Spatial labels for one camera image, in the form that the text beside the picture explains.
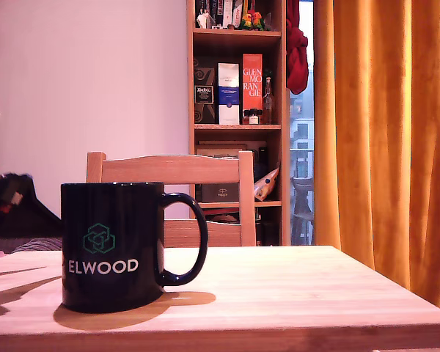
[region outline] mug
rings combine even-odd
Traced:
[[[119,312],[160,297],[164,286],[184,285],[202,269],[208,231],[199,204],[187,194],[165,194],[163,183],[61,185],[62,304],[77,312]],[[164,208],[186,203],[200,231],[193,268],[164,269]]]

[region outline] white box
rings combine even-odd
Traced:
[[[240,124],[240,65],[219,63],[219,124]]]
[[[225,0],[225,2],[223,3],[223,28],[227,28],[229,24],[232,24],[232,20],[233,0]]]

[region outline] glenmorangie box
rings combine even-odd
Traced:
[[[243,113],[263,108],[263,55],[243,54]]]

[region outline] chair backrest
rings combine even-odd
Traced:
[[[163,182],[167,185],[239,183],[240,224],[208,221],[209,246],[256,246],[253,155],[240,151],[238,159],[200,155],[149,155],[106,160],[102,152],[88,153],[87,182]],[[193,219],[165,221],[165,247],[199,245]]]

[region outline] box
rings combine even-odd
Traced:
[[[214,158],[237,158],[240,150],[246,150],[246,145],[199,145],[196,154]],[[202,202],[238,202],[240,199],[237,183],[205,184],[200,193]]]
[[[232,25],[238,28],[243,18],[243,0],[235,0],[235,6],[233,7]]]
[[[243,54],[243,113],[263,108],[263,55]]]
[[[219,63],[219,123],[240,124],[239,64]]]
[[[224,0],[223,3],[223,27],[227,28],[233,20],[233,0]]]
[[[194,57],[194,122],[215,121],[215,62],[205,57]]]
[[[202,201],[209,202],[237,202],[240,192],[237,183],[212,183],[202,185]]]

